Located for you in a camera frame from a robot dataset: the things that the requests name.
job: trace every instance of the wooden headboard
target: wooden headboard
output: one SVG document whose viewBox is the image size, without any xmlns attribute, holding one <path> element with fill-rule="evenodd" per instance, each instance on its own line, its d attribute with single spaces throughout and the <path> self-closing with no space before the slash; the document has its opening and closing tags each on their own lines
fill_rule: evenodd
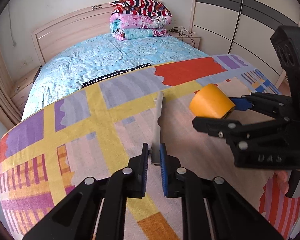
<svg viewBox="0 0 300 240">
<path fill-rule="evenodd" d="M 109 33 L 109 19 L 113 10 L 114 7 L 109 3 L 87 7 L 55 19 L 32 32 L 41 65 L 80 41 Z"/>
</svg>

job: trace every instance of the bed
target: bed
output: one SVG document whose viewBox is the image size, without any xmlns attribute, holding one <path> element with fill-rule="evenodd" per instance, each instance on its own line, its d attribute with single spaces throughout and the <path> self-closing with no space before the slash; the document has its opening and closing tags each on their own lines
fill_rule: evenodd
<svg viewBox="0 0 300 240">
<path fill-rule="evenodd" d="M 168 153 L 202 178 L 223 176 L 287 238 L 300 198 L 286 198 L 271 171 L 235 168 L 225 141 L 194 131 L 188 109 L 208 83 L 228 96 L 279 91 L 237 55 L 208 56 L 173 37 L 115 41 L 105 34 L 109 10 L 82 9 L 32 34 L 43 68 L 23 121 L 0 141 L 0 200 L 13 237 L 21 239 L 85 177 L 108 177 L 139 155 L 164 90 Z M 108 57 L 96 56 L 100 51 Z M 249 111 L 230 118 L 268 120 Z M 163 197 L 159 167 L 149 166 L 146 197 L 128 200 L 127 208 L 125 239 L 182 238 L 181 201 Z"/>
</svg>

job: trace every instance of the yellow tape roll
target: yellow tape roll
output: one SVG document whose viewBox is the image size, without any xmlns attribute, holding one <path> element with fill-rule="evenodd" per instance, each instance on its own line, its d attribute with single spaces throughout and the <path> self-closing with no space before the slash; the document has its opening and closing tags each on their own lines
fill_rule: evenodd
<svg viewBox="0 0 300 240">
<path fill-rule="evenodd" d="M 235 104 L 216 85 L 209 84 L 194 96 L 189 108 L 195 116 L 224 119 Z"/>
</svg>

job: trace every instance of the cable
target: cable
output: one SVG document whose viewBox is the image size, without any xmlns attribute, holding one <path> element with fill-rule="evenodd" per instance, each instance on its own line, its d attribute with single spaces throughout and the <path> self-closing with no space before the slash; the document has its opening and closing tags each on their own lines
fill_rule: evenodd
<svg viewBox="0 0 300 240">
<path fill-rule="evenodd" d="M 17 45 L 16 41 L 13 38 L 12 35 L 12 27 L 11 27 L 11 16 L 10 16 L 10 3 L 8 3 L 8 14 L 9 14 L 9 21 L 10 21 L 10 33 L 11 33 L 11 39 L 13 41 L 13 47 L 15 47 Z"/>
<path fill-rule="evenodd" d="M 194 39 L 191 37 L 191 34 L 193 32 L 189 32 L 185 27 L 182 27 L 182 26 L 174 27 L 174 28 L 171 28 L 169 30 L 169 32 L 171 32 L 171 33 L 178 33 L 179 34 L 179 39 L 181 41 L 183 41 L 183 36 L 187 36 L 188 38 L 191 39 L 193 47 L 195 46 Z"/>
<path fill-rule="evenodd" d="M 240 21 L 240 16 L 241 16 L 241 12 L 242 12 L 242 7 L 243 7 L 243 0 L 241 0 L 240 10 L 239 10 L 239 15 L 238 15 L 238 20 L 237 20 L 237 25 L 235 26 L 235 29 L 234 29 L 233 38 L 232 38 L 232 41 L 231 41 L 231 45 L 230 45 L 228 54 L 230 54 L 230 52 L 231 52 L 231 49 L 232 49 L 232 46 L 233 46 L 233 43 L 234 43 L 234 38 L 235 38 L 235 35 L 237 34 L 237 30 L 238 30 L 238 26 L 239 26 L 239 21 Z"/>
</svg>

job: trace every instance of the nightstand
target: nightstand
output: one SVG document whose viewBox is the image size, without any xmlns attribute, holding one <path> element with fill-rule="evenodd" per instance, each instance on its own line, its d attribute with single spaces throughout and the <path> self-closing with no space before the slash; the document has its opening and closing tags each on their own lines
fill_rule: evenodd
<svg viewBox="0 0 300 240">
<path fill-rule="evenodd" d="M 194 44 L 191 40 L 191 38 L 189 38 L 188 36 L 184 35 L 184 34 L 179 34 L 179 33 L 175 33 L 175 32 L 169 32 L 169 35 L 173 36 L 173 37 L 176 37 L 177 39 L 189 44 L 190 46 L 198 49 L 199 48 L 199 44 L 200 44 L 200 39 L 201 37 L 199 36 L 195 36 L 195 35 L 192 35 L 191 38 L 193 39 L 194 41 Z"/>
<path fill-rule="evenodd" d="M 40 72 L 40 67 L 31 70 L 28 74 L 20 78 L 12 89 L 10 98 L 18 110 L 23 113 L 30 90 Z"/>
</svg>

